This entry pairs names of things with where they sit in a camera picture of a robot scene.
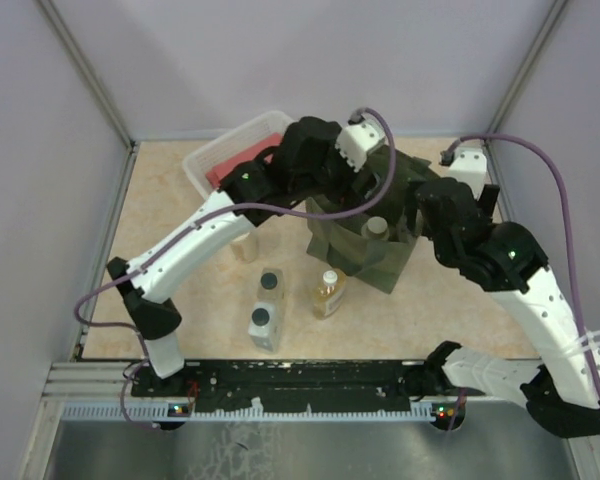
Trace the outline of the cream bottle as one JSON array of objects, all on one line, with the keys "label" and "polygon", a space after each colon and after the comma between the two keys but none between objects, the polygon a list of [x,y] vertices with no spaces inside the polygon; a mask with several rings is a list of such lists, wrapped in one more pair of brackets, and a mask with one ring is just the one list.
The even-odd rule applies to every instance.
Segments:
[{"label": "cream bottle", "polygon": [[361,236],[367,240],[388,241],[390,235],[389,224],[381,216],[370,217],[361,228]]},{"label": "cream bottle", "polygon": [[258,257],[258,238],[254,231],[242,234],[230,242],[234,258],[243,263],[251,263]]}]

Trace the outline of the olive green canvas bag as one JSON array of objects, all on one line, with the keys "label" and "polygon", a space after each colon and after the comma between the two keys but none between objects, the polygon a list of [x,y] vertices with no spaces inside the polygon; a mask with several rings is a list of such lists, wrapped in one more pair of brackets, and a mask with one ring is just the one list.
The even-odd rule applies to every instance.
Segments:
[{"label": "olive green canvas bag", "polygon": [[[353,217],[331,221],[309,219],[311,240],[306,253],[385,294],[392,293],[418,239],[399,237],[404,192],[408,187],[418,187],[438,177],[430,161],[398,151],[394,179],[382,200]],[[362,226],[373,216],[381,216],[388,222],[391,232],[388,241],[361,236]]]}]

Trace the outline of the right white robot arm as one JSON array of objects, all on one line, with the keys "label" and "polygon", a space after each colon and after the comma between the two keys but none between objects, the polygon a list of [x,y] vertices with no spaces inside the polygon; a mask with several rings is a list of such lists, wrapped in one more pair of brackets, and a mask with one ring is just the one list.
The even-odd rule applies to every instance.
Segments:
[{"label": "right white robot arm", "polygon": [[466,388],[525,409],[560,438],[600,435],[600,346],[580,332],[548,257],[524,226],[497,223],[496,185],[479,196],[454,178],[418,181],[407,198],[438,263],[478,285],[522,328],[538,362],[506,360],[442,342],[426,359],[428,387],[441,396]]}]

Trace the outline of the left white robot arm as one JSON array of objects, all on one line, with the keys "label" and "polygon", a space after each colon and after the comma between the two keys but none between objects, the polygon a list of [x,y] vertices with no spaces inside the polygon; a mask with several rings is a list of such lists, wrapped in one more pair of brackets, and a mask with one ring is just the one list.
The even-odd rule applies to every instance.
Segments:
[{"label": "left white robot arm", "polygon": [[305,116],[273,145],[235,164],[195,212],[143,254],[111,259],[107,270],[164,395],[181,394],[188,373],[176,331],[182,316],[172,296],[216,252],[274,215],[288,215],[313,194],[341,197],[364,171],[382,131],[357,115],[346,126]]}]

